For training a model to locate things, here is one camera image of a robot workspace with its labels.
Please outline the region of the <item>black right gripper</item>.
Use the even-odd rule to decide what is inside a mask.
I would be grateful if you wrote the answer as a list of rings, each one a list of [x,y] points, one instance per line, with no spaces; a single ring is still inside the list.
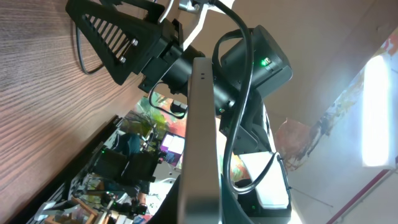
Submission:
[[[118,85],[131,73],[141,72],[139,88],[149,93],[183,52],[182,24],[176,19],[162,21],[165,6],[154,1],[99,2],[69,0],[65,10]],[[146,15],[134,17],[123,11],[124,5]]]

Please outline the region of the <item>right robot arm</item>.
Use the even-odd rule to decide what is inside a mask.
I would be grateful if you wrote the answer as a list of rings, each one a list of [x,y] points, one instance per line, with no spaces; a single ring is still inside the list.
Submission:
[[[237,24],[221,40],[238,43],[226,56],[214,50],[206,58],[182,45],[177,21],[160,20],[162,5],[129,3],[145,9],[146,17],[119,12],[118,1],[69,0],[65,9],[118,85],[132,73],[143,74],[142,91],[164,83],[187,97],[188,151],[175,216],[202,223],[287,223],[291,194],[262,100],[292,77],[276,41],[212,0],[209,6]]]

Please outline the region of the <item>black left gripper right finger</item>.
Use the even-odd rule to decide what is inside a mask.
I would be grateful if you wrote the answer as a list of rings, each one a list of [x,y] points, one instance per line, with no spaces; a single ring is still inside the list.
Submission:
[[[253,224],[228,188],[223,175],[221,175],[221,205],[223,224]]]

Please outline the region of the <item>Galaxy smartphone with cyan screen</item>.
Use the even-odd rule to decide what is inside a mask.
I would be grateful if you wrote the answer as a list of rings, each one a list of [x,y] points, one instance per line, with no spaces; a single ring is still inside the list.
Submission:
[[[189,78],[177,222],[222,222],[213,71],[209,58],[195,58]]]

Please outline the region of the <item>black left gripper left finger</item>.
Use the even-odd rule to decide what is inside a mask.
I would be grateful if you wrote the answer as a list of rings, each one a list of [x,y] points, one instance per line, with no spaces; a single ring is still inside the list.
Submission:
[[[177,177],[158,211],[149,220],[149,224],[177,224],[179,187],[180,177]]]

